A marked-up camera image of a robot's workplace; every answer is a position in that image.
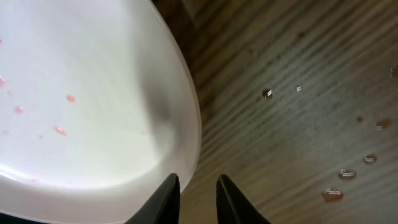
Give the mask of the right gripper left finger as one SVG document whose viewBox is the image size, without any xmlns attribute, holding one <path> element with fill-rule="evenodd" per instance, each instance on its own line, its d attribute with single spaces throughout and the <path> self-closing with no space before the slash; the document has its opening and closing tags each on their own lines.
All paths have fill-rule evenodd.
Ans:
<svg viewBox="0 0 398 224">
<path fill-rule="evenodd" d="M 180 182 L 172 173 L 125 224 L 178 224 Z"/>
</svg>

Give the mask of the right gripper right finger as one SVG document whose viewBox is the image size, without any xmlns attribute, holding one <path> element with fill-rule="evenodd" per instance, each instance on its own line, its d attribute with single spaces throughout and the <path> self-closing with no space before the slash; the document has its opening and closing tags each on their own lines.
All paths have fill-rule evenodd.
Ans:
<svg viewBox="0 0 398 224">
<path fill-rule="evenodd" d="M 218 224 L 271 224 L 226 174 L 216 183 L 216 209 Z"/>
</svg>

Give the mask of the white plate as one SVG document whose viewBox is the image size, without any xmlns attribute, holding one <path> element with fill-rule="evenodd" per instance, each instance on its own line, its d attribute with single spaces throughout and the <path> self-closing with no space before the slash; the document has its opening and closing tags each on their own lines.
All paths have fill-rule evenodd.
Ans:
<svg viewBox="0 0 398 224">
<path fill-rule="evenodd" d="M 1 2 L 1 211 L 123 223 L 201 144 L 184 57 L 148 0 Z"/>
</svg>

